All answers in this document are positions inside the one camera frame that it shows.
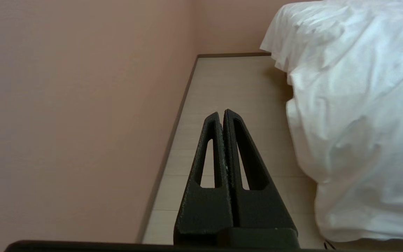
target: white duvet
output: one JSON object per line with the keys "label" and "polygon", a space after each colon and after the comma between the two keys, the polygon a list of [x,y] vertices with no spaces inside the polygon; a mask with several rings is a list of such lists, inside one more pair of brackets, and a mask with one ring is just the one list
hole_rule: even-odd
{"label": "white duvet", "polygon": [[261,49],[288,72],[298,163],[333,241],[403,239],[403,0],[285,5]]}

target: wooden floor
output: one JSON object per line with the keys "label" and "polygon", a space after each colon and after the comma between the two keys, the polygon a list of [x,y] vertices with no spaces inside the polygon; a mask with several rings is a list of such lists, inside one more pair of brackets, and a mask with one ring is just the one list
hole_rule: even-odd
{"label": "wooden floor", "polygon": [[[219,112],[222,121],[224,110],[231,109],[245,121],[298,228],[301,247],[323,249],[325,240],[313,214],[316,184],[298,167],[288,128],[285,104],[292,97],[284,73],[274,68],[269,56],[200,58],[143,242],[172,244],[173,226],[203,121],[214,112]],[[213,168],[212,155],[207,154],[203,187],[214,187]],[[402,241],[334,245],[338,249],[403,250]]]}

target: white bedsheet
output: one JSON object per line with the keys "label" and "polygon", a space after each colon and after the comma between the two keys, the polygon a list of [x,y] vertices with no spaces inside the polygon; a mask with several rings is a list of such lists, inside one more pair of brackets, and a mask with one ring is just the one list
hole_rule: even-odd
{"label": "white bedsheet", "polygon": [[403,0],[292,3],[261,49],[288,72],[296,156],[333,241],[403,239]]}

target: baseboard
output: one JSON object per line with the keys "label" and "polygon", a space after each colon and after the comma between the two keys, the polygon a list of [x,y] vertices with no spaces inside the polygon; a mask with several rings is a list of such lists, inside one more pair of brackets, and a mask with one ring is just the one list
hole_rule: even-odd
{"label": "baseboard", "polygon": [[183,111],[183,107],[184,107],[184,102],[186,101],[186,96],[188,95],[189,86],[191,85],[191,82],[192,82],[192,76],[194,75],[195,67],[197,66],[197,61],[198,61],[198,56],[195,58],[194,66],[192,67],[191,74],[189,75],[189,80],[188,80],[188,83],[186,84],[186,89],[184,90],[183,99],[181,99],[181,103],[179,104],[177,116],[174,121],[172,132],[169,136],[169,140],[168,140],[168,144],[166,146],[163,161],[161,162],[160,170],[158,171],[158,175],[156,176],[156,180],[155,180],[155,183],[152,188],[152,194],[150,195],[149,201],[147,202],[147,208],[146,208],[144,217],[142,219],[141,229],[139,230],[138,236],[136,238],[137,244],[142,244],[142,240],[144,239],[144,235],[146,234],[147,225],[149,224],[149,220],[150,220],[150,214],[152,214],[153,205],[155,203],[155,199],[158,194],[158,189],[160,188],[160,183],[161,183],[161,179],[163,178],[164,169],[166,168],[166,163],[168,162],[169,153],[171,151],[173,139],[174,139],[175,133],[176,133],[176,128],[178,127],[179,119],[181,117],[181,112]]}
{"label": "baseboard", "polygon": [[269,52],[242,52],[242,53],[213,53],[199,54],[199,58],[222,58],[222,57],[251,57],[251,56],[270,56]]}

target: beige wall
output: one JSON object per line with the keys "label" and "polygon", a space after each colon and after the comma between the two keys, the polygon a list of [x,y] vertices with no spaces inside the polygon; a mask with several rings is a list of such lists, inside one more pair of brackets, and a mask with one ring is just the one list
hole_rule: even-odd
{"label": "beige wall", "polygon": [[196,56],[192,10],[0,1],[0,251],[137,240]]}
{"label": "beige wall", "polygon": [[195,0],[198,53],[258,52],[273,16],[300,0]]}

